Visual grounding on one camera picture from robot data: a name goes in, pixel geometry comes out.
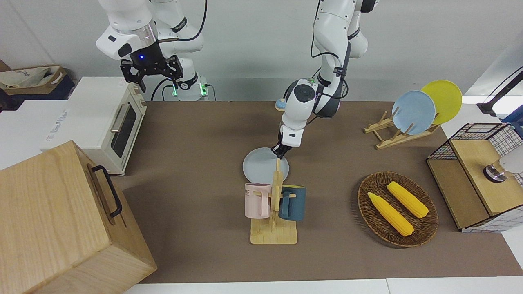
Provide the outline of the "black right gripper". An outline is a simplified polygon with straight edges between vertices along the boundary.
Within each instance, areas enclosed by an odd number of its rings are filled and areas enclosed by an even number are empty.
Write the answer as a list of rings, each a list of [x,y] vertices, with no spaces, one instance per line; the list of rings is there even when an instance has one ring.
[[[126,82],[138,84],[142,93],[146,92],[143,78],[146,75],[163,75],[172,80],[174,89],[179,89],[179,82],[183,77],[183,68],[177,55],[169,58],[163,56],[159,42],[131,52],[131,45],[124,44],[120,48],[120,57],[129,55],[131,60],[122,59],[120,69]]]

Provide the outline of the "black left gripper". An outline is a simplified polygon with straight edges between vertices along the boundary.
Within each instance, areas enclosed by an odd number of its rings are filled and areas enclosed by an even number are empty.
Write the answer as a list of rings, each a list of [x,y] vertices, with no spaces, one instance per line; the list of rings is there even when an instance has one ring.
[[[276,155],[278,159],[282,159],[285,157],[286,152],[290,151],[292,148],[293,146],[287,146],[281,141],[278,141],[278,143],[271,148],[271,152]]]

